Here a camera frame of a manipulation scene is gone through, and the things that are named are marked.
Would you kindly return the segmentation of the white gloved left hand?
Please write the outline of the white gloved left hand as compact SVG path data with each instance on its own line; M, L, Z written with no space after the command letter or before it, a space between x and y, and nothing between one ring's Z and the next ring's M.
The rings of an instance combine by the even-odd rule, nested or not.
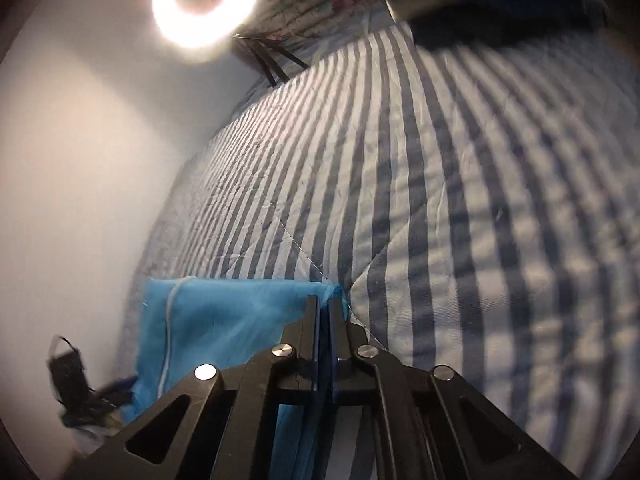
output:
M75 453L79 457L91 455L122 428L124 423L118 413L107 415L102 422L70 428L75 442Z

